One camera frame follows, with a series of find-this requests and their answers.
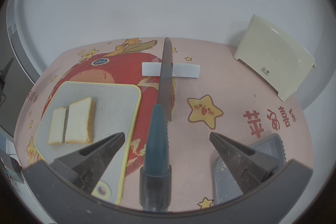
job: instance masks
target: bread slice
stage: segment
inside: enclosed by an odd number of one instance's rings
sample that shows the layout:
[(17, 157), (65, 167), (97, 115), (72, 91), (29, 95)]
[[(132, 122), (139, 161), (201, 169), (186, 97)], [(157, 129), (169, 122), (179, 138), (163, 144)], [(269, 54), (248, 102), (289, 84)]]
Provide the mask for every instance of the bread slice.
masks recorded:
[(48, 145), (55, 146), (63, 143), (66, 112), (67, 108), (63, 106), (53, 111), (49, 129)]
[(96, 103), (90, 97), (70, 104), (65, 142), (92, 144)]

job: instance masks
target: black object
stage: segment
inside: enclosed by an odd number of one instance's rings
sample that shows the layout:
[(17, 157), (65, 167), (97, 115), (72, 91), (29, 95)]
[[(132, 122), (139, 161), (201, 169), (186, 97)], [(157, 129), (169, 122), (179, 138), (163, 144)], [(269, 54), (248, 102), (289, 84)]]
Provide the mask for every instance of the black object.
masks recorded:
[(228, 167), (243, 194), (259, 186), (279, 169), (278, 158), (254, 150), (222, 134), (212, 132), (210, 142)]
[(50, 164), (65, 180), (91, 194), (114, 155), (125, 142), (124, 133), (110, 135)]
[(168, 37), (165, 39), (159, 81), (157, 103), (161, 104), (166, 120), (171, 121), (171, 105), (173, 92), (173, 46)]
[(212, 208), (183, 213), (152, 213), (110, 204), (61, 177), (46, 162), (23, 170), (31, 191), (57, 223), (204, 224), (205, 222), (278, 223), (304, 191), (312, 170), (290, 160), (249, 193)]
[(6, 76), (7, 76), (7, 73), (9, 71), (9, 68), (11, 67), (13, 61), (14, 61), (14, 58), (12, 57), (9, 60), (9, 62), (6, 64), (5, 68), (3, 68), (3, 70), (0, 71), (0, 96), (2, 95), (3, 88), (4, 88), (5, 82), (6, 82)]
[(141, 206), (151, 212), (163, 212), (171, 200), (171, 166), (163, 176), (150, 176), (140, 169), (139, 196)]

